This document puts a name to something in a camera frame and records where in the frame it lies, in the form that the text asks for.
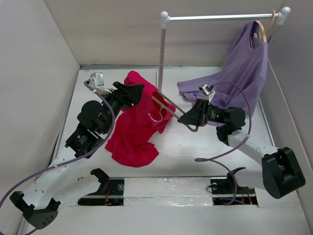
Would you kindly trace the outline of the red t-shirt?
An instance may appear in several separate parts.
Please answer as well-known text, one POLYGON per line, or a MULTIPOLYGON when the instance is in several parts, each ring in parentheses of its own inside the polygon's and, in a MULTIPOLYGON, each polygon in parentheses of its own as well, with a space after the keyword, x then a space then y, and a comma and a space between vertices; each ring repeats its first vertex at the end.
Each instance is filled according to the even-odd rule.
POLYGON ((144 84, 145 88, 138 105, 124 109, 118 117, 115 130, 105 149, 112 153, 112 158, 119 164, 130 167, 149 165, 159 155, 150 138, 155 132, 163 133, 173 115, 163 109, 153 97, 161 101, 172 112, 174 105, 165 101, 157 93, 157 88, 138 72, 131 71, 124 80, 125 85, 144 84))

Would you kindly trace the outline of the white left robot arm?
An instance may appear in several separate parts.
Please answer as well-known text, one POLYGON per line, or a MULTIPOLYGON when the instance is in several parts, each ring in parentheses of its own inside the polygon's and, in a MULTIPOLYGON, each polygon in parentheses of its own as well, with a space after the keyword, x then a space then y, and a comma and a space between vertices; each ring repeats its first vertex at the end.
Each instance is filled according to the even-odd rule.
POLYGON ((145 88, 143 84, 127 86, 114 82, 115 89, 104 89, 99 93, 90 82, 84 84, 101 102, 91 100, 82 106, 76 130, 50 166, 37 173, 37 179, 27 189, 10 195, 10 201, 36 230, 50 225, 68 201, 108 191, 110 177, 99 168, 68 188, 62 185, 107 141, 120 111, 139 104, 145 88))

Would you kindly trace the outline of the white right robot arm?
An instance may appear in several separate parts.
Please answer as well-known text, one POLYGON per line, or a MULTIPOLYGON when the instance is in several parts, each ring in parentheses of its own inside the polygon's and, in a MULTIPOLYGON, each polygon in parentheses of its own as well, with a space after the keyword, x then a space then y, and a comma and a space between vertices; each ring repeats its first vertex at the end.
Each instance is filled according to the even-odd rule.
POLYGON ((261 188, 275 199, 296 191, 306 184, 304 174, 295 153, 288 147, 278 148, 258 141, 242 130, 246 114, 241 108, 222 109, 204 99, 195 105, 178 122, 196 128, 208 122, 217 122, 219 141, 239 150, 261 166, 261 170, 239 167, 227 175, 226 187, 238 192, 243 187, 261 188))

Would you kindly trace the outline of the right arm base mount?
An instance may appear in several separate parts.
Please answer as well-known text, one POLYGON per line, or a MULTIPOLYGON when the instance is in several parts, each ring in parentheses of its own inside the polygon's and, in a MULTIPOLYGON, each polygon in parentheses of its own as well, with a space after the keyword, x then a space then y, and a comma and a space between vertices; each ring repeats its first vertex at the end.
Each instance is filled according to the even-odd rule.
POLYGON ((234 181, 230 173, 222 177, 210 179, 206 191, 212 194, 213 205, 258 205, 255 189, 237 186, 234 201, 231 203, 235 192, 234 181))

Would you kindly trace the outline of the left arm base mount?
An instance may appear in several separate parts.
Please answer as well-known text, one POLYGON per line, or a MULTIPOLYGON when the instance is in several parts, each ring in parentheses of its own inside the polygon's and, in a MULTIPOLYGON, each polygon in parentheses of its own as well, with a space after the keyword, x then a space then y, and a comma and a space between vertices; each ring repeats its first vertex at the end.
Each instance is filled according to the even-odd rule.
POLYGON ((123 206, 125 178, 111 178, 103 170, 93 169, 100 186, 96 192, 90 193, 78 200, 80 206, 123 206))

